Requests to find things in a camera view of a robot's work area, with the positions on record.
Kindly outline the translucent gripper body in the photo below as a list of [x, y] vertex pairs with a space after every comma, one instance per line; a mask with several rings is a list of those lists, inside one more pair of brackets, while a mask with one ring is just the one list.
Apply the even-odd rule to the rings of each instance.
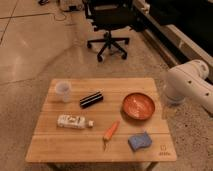
[[161, 93], [162, 118], [167, 119], [175, 113], [176, 107], [185, 101], [185, 97], [172, 85], [172, 79], [169, 73], [164, 74], [164, 85]]

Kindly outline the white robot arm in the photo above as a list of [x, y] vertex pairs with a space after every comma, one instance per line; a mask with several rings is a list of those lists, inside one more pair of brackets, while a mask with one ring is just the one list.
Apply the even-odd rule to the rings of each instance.
[[163, 97], [171, 106], [190, 98], [213, 118], [213, 85], [206, 81], [209, 67], [203, 60], [191, 60], [170, 68], [164, 75]]

